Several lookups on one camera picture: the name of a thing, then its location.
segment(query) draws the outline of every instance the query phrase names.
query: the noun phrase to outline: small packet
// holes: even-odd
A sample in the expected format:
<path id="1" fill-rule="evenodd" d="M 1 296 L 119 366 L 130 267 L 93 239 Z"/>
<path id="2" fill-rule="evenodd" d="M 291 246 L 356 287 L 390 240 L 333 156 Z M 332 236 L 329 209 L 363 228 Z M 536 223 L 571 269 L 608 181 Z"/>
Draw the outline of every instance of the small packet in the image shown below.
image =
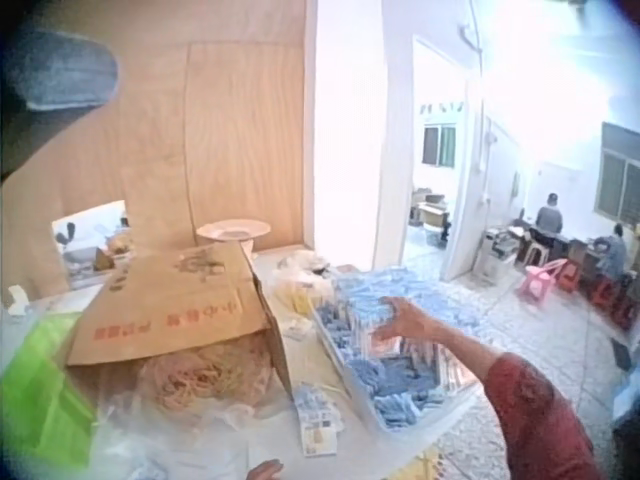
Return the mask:
<path id="1" fill-rule="evenodd" d="M 283 336 L 301 342 L 313 328 L 313 323 L 305 317 L 290 317 L 280 328 Z"/>
<path id="2" fill-rule="evenodd" d="M 336 411 L 320 389 L 302 384 L 293 394 L 305 457 L 338 453 Z"/>

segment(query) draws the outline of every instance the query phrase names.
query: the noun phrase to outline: hand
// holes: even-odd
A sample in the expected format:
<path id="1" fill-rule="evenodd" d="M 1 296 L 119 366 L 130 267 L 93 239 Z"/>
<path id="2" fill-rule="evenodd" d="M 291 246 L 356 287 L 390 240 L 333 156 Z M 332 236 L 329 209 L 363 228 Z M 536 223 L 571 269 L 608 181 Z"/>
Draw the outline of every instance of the hand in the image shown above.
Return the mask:
<path id="1" fill-rule="evenodd" d="M 280 460 L 262 462 L 247 474 L 247 480 L 273 480 L 274 475 L 280 473 L 283 467 Z"/>
<path id="2" fill-rule="evenodd" d="M 373 333 L 374 339 L 384 341 L 403 337 L 441 343 L 446 327 L 440 321 L 420 310 L 406 298 L 385 297 L 382 301 L 393 308 L 393 319 Z"/>

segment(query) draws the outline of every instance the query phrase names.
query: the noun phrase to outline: person sitting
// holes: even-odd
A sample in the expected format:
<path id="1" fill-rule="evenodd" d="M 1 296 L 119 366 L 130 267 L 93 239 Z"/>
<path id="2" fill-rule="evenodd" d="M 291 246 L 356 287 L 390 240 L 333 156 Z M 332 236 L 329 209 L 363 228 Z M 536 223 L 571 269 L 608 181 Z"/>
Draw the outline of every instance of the person sitting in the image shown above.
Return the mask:
<path id="1" fill-rule="evenodd" d="M 593 246 L 604 251 L 604 257 L 596 265 L 599 275 L 604 275 L 609 280 L 617 282 L 624 274 L 624 264 L 627 260 L 627 246 L 624 243 L 622 225 L 616 223 L 613 227 L 613 235 L 599 237 L 593 242 Z"/>
<path id="2" fill-rule="evenodd" d="M 547 198 L 547 204 L 538 211 L 536 229 L 543 234 L 562 232 L 562 213 L 558 209 L 557 194 L 550 193 Z"/>

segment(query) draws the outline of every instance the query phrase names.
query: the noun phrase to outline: white table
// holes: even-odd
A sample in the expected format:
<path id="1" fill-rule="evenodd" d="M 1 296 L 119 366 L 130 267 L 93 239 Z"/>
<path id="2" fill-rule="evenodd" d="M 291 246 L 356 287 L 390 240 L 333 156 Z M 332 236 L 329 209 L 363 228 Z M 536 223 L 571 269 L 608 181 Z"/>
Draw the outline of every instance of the white table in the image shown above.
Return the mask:
<path id="1" fill-rule="evenodd" d="M 270 272 L 280 259 L 298 248 L 301 247 L 292 246 L 263 252 L 254 260 L 254 268 L 263 280 L 266 292 L 269 288 Z M 40 315 L 45 312 L 82 311 L 98 291 L 99 287 L 91 287 L 34 302 L 33 306 Z M 289 315 L 278 302 L 270 300 L 270 304 L 276 317 L 286 318 Z M 15 348 L 24 339 L 29 325 L 6 322 L 3 324 L 3 337 L 12 337 L 7 342 L 3 339 L 3 347 L 6 343 L 14 345 Z M 311 332 L 302 342 L 285 338 L 285 348 L 294 384 L 304 381 L 320 385 L 337 402 L 346 425 L 345 431 L 339 434 L 338 454 L 331 457 L 303 457 L 295 408 L 287 401 L 282 390 L 277 393 L 274 406 L 269 412 L 263 413 L 263 416 L 266 415 L 268 418 L 256 422 L 256 425 L 247 431 L 233 433 L 226 427 L 218 426 L 201 435 L 196 449 L 199 453 L 152 452 L 152 456 L 168 468 L 170 479 L 244 478 L 248 466 L 255 466 L 266 459 L 278 458 L 285 465 L 282 480 L 380 480 L 404 467 L 414 456 L 427 449 L 451 428 L 473 405 L 478 390 L 468 390 L 459 395 L 453 404 L 437 410 L 428 426 L 397 438 L 368 430 L 357 417 L 344 386 L 315 332 Z M 35 466 L 38 471 L 37 478 L 126 479 L 131 471 L 131 463 L 126 457 L 120 457 L 124 460 L 117 461 L 119 457 L 114 455 L 113 448 L 105 453 L 101 447 L 103 437 L 109 436 L 109 428 L 101 426 L 98 429 L 94 450 L 99 452 L 92 457 L 90 471 L 72 475 L 66 472 L 51 472 L 48 469 L 43 470 L 41 466 Z M 133 440 L 129 444 L 127 441 L 124 438 L 125 443 L 120 448 L 125 453 L 135 444 Z M 227 463 L 233 466 L 223 468 Z"/>

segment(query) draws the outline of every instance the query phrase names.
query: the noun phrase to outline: worker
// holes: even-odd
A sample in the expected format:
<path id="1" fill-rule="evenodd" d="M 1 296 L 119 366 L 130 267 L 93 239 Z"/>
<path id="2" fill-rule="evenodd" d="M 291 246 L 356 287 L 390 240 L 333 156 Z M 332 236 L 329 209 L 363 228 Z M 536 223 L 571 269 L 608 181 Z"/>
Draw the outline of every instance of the worker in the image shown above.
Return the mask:
<path id="1" fill-rule="evenodd" d="M 624 264 L 627 260 L 627 246 L 624 243 L 622 225 L 616 223 L 613 235 L 597 238 L 593 246 L 604 252 L 604 257 L 598 262 L 598 274 L 617 282 L 624 274 Z"/>
<path id="2" fill-rule="evenodd" d="M 393 307 L 394 318 L 374 333 L 378 340 L 403 337 L 443 345 L 482 382 L 500 420 L 511 478 L 604 479 L 571 404 L 533 365 L 466 336 L 406 299 L 385 301 Z M 272 480 L 282 469 L 278 460 L 271 460 L 249 472 L 247 480 Z"/>
<path id="3" fill-rule="evenodd" d="M 558 195 L 555 193 L 549 194 L 547 204 L 538 211 L 536 228 L 545 234 L 562 232 L 562 213 L 558 209 Z"/>

